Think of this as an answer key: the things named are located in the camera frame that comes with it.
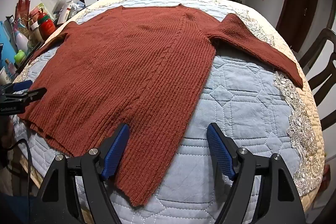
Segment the small paper cup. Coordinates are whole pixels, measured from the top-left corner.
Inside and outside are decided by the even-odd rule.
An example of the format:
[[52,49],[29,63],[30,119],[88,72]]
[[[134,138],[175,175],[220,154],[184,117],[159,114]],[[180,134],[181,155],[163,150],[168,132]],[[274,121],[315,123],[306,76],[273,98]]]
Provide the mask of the small paper cup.
[[11,83],[11,78],[7,75],[5,67],[2,67],[0,71],[0,85],[6,85]]

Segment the red gift bag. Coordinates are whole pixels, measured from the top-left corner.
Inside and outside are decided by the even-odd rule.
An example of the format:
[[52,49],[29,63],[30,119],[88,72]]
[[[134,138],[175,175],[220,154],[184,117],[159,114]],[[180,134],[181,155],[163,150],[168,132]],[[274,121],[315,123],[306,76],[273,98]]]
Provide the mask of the red gift bag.
[[15,7],[15,19],[21,19],[23,24],[29,28],[30,0],[19,0]]

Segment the dark wooden door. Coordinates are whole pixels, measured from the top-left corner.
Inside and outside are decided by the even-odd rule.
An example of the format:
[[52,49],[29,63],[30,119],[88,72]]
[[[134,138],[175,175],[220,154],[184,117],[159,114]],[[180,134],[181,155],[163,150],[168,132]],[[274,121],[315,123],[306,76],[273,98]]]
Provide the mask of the dark wooden door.
[[276,26],[291,50],[299,52],[312,24],[318,0],[284,0]]

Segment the quilted blue beige table cover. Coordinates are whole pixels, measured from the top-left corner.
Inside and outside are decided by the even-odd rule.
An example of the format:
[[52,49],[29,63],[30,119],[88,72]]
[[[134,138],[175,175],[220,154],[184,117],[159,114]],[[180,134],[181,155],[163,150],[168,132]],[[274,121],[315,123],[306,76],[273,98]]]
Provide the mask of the quilted blue beige table cover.
[[[297,61],[285,41],[254,9],[226,0],[100,0],[77,14],[84,23],[118,6],[176,6],[200,9],[222,21],[236,14],[254,36]],[[211,160],[206,128],[216,122],[238,146],[261,156],[279,153],[285,160],[307,211],[321,185],[324,145],[313,94],[302,70],[303,89],[281,73],[238,50],[218,50],[189,126],[156,192],[144,207],[132,207],[112,190],[110,200],[122,223],[215,223],[232,181]],[[32,178],[45,176],[58,151],[13,118],[15,139],[27,139],[33,156]]]

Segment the rust red knit sweater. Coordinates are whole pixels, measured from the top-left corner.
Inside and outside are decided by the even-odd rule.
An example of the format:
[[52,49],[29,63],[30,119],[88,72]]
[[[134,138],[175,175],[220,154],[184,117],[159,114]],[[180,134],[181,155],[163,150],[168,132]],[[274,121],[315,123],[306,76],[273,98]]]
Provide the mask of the rust red knit sweater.
[[303,86],[297,65],[235,14],[217,20],[183,5],[120,6],[82,24],[69,22],[35,53],[57,46],[33,83],[46,94],[20,119],[71,156],[98,147],[119,124],[128,124],[115,184],[131,205],[144,205],[178,149],[221,43]]

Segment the green frog cup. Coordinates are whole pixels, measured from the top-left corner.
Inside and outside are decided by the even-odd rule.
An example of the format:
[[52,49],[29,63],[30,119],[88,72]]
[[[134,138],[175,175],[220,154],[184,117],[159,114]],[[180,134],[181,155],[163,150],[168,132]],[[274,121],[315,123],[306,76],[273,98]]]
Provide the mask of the green frog cup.
[[18,67],[22,65],[25,59],[26,59],[26,54],[23,50],[19,50],[18,53],[14,56],[15,63]]

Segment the red reindeer bottle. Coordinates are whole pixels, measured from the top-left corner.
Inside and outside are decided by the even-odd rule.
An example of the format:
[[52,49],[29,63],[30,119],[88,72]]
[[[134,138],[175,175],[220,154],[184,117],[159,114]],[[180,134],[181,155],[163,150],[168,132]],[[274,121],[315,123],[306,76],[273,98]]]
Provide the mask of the red reindeer bottle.
[[43,11],[38,16],[39,32],[44,41],[46,41],[56,30],[56,27],[50,16]]

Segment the dark wooden chair right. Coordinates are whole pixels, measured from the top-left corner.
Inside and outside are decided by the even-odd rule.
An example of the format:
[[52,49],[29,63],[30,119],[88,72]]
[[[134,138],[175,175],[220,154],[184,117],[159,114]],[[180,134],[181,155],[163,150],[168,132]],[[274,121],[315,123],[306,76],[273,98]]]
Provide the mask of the dark wooden chair right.
[[299,60],[304,69],[313,98],[320,108],[321,127],[325,131],[335,124],[335,32],[324,28]]

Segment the white spray bottle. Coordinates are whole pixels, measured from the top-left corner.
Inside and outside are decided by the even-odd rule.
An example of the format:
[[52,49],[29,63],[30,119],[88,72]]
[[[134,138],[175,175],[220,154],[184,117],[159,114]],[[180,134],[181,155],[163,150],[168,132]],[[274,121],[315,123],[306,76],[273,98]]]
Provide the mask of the white spray bottle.
[[29,51],[29,48],[28,48],[29,40],[28,40],[28,38],[26,38],[24,36],[24,34],[22,34],[18,30],[17,26],[14,27],[13,32],[14,32],[15,42],[16,42],[18,50],[22,50],[25,54],[27,54],[28,51]]

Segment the blue thermos jug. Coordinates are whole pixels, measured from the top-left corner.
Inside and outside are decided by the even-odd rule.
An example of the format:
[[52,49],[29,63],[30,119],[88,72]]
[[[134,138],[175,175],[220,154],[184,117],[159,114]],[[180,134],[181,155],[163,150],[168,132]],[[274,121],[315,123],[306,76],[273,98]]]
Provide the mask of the blue thermos jug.
[[8,33],[6,32],[3,22],[0,21],[0,43],[2,44],[1,51],[1,68],[6,66],[5,59],[8,59],[11,63],[15,63],[14,56],[17,54],[11,45]]

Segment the white medicine box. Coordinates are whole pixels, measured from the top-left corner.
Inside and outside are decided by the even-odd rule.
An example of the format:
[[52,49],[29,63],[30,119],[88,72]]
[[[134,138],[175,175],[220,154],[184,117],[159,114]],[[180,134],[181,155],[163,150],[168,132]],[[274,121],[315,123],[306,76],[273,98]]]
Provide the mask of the white medicine box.
[[71,12],[73,3],[74,3],[73,1],[64,3],[59,13],[57,25],[62,25],[67,21],[68,16]]

